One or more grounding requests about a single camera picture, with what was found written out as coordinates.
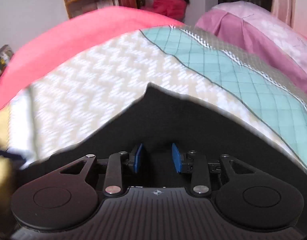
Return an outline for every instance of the pink bedsheet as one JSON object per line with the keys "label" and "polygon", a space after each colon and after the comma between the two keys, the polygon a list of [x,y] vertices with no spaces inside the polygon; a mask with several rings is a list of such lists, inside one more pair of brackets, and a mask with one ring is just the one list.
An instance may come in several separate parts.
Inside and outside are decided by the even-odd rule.
{"label": "pink bedsheet", "polygon": [[77,53],[126,32],[161,25],[182,23],[160,14],[114,6],[58,25],[15,53],[0,78],[0,109],[21,89]]}
{"label": "pink bedsheet", "polygon": [[265,9],[242,1],[219,4],[196,26],[258,55],[307,93],[307,40]]}

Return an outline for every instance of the white zigzag pattern fabric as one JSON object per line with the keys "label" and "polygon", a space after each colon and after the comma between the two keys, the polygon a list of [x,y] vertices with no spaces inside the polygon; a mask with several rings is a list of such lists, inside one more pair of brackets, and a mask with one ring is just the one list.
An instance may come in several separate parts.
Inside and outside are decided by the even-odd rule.
{"label": "white zigzag pattern fabric", "polygon": [[32,84],[39,159],[83,141],[140,98],[149,82],[233,114],[237,122],[294,158],[238,99],[136,31],[77,54]]}

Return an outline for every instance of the red cloth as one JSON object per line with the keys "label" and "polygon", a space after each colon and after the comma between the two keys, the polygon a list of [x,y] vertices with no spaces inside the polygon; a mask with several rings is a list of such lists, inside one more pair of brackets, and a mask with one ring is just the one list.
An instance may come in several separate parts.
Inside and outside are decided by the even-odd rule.
{"label": "red cloth", "polygon": [[154,0],[152,7],[142,7],[142,10],[159,13],[181,21],[186,12],[187,3],[184,0]]}
{"label": "red cloth", "polygon": [[124,33],[161,25],[182,25],[165,16],[112,6],[83,14],[20,48],[0,78],[0,109],[21,89],[77,53]]}

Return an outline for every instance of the pink bed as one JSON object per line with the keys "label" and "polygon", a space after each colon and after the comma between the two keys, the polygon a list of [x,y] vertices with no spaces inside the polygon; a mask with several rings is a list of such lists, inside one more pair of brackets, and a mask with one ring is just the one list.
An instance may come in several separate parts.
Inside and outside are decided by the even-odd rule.
{"label": "pink bed", "polygon": [[270,12],[243,1],[223,3],[205,13],[196,26],[258,55],[307,93],[307,39]]}

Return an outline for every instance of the round pad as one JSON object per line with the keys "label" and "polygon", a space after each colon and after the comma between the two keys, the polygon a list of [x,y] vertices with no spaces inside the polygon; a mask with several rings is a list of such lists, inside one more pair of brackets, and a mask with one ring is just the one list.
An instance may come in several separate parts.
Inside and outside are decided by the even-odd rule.
{"label": "round pad", "polygon": [[293,186],[268,174],[230,180],[217,193],[216,205],[231,221],[250,229],[278,229],[299,217],[304,202]]}
{"label": "round pad", "polygon": [[71,193],[59,187],[48,187],[39,190],[33,197],[38,206],[43,208],[57,208],[65,205],[71,198]]}
{"label": "round pad", "polygon": [[251,187],[243,193],[244,200],[255,207],[273,207],[281,199],[280,194],[270,187]]}
{"label": "round pad", "polygon": [[74,227],[98,207],[98,195],[79,175],[54,172],[20,187],[11,210],[20,224],[39,231]]}

